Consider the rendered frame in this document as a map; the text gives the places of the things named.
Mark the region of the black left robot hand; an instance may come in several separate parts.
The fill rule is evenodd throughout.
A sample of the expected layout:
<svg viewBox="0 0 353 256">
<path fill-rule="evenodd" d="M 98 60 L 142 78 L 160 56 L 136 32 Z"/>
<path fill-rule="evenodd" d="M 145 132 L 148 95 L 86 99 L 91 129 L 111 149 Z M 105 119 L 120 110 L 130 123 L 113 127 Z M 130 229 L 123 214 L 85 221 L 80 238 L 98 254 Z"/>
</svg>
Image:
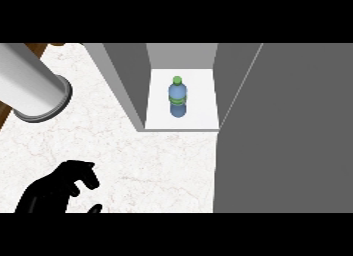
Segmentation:
<svg viewBox="0 0 353 256">
<path fill-rule="evenodd" d="M 94 162 L 64 161 L 55 170 L 26 188 L 15 212 L 20 214 L 63 214 L 67 212 L 71 197 L 80 195 L 76 182 L 95 190 L 101 183 L 94 172 Z"/>
</svg>

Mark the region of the grey open cabinet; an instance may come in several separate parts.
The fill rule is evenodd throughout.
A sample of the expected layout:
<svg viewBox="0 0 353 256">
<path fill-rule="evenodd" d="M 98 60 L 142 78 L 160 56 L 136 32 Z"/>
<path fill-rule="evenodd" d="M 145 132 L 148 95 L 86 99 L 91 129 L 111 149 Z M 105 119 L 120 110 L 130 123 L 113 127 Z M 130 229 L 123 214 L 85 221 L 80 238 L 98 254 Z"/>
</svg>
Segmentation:
<svg viewBox="0 0 353 256">
<path fill-rule="evenodd" d="M 95 62 L 139 132 L 216 132 L 234 106 L 260 43 L 88 43 Z M 170 111 L 169 87 L 187 85 L 187 113 Z"/>
</svg>

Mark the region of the blue water bottle green cap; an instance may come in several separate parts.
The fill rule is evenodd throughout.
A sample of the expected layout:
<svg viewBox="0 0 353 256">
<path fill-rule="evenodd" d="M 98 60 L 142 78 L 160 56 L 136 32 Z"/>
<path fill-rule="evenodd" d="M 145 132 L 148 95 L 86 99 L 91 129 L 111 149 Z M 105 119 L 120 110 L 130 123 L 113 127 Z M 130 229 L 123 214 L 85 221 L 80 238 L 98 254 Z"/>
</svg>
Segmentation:
<svg viewBox="0 0 353 256">
<path fill-rule="evenodd" d="M 181 118 L 187 114 L 187 86 L 182 82 L 182 77 L 173 77 L 173 83 L 169 86 L 169 102 L 170 113 L 176 118 Z"/>
</svg>

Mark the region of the dark grey cabinet door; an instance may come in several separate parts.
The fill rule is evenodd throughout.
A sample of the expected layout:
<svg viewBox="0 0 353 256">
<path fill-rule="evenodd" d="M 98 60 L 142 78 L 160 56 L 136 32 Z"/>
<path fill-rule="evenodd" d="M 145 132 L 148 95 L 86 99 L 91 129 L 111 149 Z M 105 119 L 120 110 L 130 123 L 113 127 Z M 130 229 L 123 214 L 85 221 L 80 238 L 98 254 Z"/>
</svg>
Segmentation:
<svg viewBox="0 0 353 256">
<path fill-rule="evenodd" d="M 218 212 L 353 212 L 353 44 L 262 47 L 218 135 Z"/>
</svg>

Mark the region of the white cylinder with grey rim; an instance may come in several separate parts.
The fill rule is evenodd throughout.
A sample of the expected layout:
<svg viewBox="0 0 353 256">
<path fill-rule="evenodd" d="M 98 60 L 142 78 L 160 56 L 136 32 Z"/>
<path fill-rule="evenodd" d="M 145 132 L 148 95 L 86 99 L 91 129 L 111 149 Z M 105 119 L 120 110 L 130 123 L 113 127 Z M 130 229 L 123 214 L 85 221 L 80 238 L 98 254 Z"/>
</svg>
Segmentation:
<svg viewBox="0 0 353 256">
<path fill-rule="evenodd" d="M 0 43 L 0 101 L 17 117 L 29 123 L 48 121 L 66 109 L 71 95 L 71 83 L 26 44 Z"/>
</svg>

